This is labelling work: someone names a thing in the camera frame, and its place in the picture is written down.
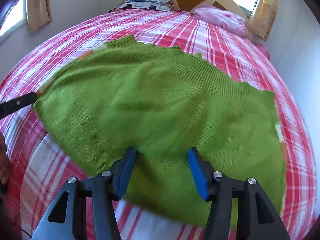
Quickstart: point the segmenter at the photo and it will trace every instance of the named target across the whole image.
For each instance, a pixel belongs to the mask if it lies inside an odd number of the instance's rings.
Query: human hand
[[[0,133],[0,181],[3,185],[7,184],[9,179],[9,158],[7,157],[7,145],[4,136]]]

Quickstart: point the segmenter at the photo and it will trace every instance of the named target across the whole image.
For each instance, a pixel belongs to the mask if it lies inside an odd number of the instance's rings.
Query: black tool
[[[32,240],[86,240],[85,198],[92,198],[96,240],[121,240],[112,200],[125,194],[136,160],[128,147],[121,160],[92,179],[71,177],[61,187],[39,222]]]
[[[202,160],[196,148],[188,162],[199,195],[212,201],[203,240],[227,240],[232,198],[238,198],[236,240],[290,240],[276,209],[254,178],[230,179]]]
[[[28,93],[21,97],[12,99],[8,102],[0,104],[0,119],[5,118],[21,108],[31,105],[37,101],[37,94],[35,92]]]

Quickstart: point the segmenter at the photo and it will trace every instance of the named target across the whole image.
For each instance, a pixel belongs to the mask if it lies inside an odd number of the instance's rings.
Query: bed
[[[82,22],[45,41],[26,55],[0,84],[0,100],[36,91],[66,63],[103,41],[133,34],[137,41],[157,46],[178,45],[200,52],[236,81],[275,93],[286,156],[286,191],[282,221],[291,239],[302,239],[316,220],[316,171],[311,143],[300,112],[283,80],[252,44],[189,13],[205,2],[245,17],[232,0],[175,0],[178,11],[121,10]],[[10,217],[32,234],[54,195],[71,176],[87,175],[53,141],[31,107],[0,123],[11,160],[6,202]],[[87,210],[91,202],[87,201]],[[204,228],[172,221],[122,200],[114,202],[122,239],[202,239]],[[92,214],[87,212],[88,239],[94,239]],[[230,232],[229,239],[235,237]]]

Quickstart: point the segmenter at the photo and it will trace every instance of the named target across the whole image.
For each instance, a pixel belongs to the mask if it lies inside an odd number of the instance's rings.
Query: metal screw
[[[213,175],[216,177],[216,178],[221,178],[223,176],[222,172],[221,171],[215,171],[213,173]]]
[[[256,179],[254,179],[254,178],[249,178],[248,182],[249,182],[249,184],[252,184],[252,185],[257,183]]]
[[[111,171],[108,171],[108,170],[102,172],[103,177],[109,177],[111,174],[112,174]]]
[[[68,179],[68,183],[75,183],[76,182],[76,177],[70,177],[69,179]]]

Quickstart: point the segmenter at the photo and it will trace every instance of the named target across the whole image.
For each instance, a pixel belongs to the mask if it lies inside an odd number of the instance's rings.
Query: knit sweater
[[[285,161],[274,94],[236,82],[179,47],[105,42],[59,70],[34,104],[67,155],[95,176],[128,146],[139,152],[125,199],[162,216],[206,225],[187,150],[233,179],[254,177],[280,212]],[[231,225],[236,226],[237,202]]]

